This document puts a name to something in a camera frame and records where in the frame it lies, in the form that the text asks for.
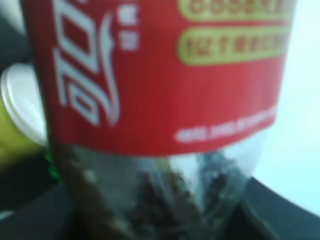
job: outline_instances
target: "white cap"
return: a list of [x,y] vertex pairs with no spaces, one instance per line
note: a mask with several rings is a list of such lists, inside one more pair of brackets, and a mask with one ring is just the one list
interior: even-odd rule
[[15,64],[1,76],[1,94],[12,121],[30,140],[47,145],[47,127],[35,70]]

